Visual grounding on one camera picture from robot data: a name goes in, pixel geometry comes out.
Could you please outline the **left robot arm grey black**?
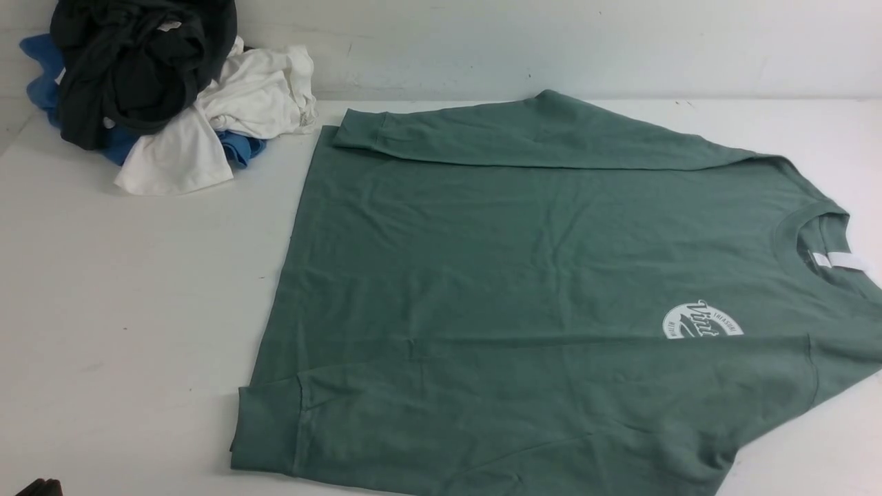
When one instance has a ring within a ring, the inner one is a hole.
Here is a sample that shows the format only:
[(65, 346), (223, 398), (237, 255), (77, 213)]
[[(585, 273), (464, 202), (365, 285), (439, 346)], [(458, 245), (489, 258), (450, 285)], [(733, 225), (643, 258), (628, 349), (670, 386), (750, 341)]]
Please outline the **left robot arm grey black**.
[(37, 478), (16, 496), (63, 496), (61, 483), (54, 478)]

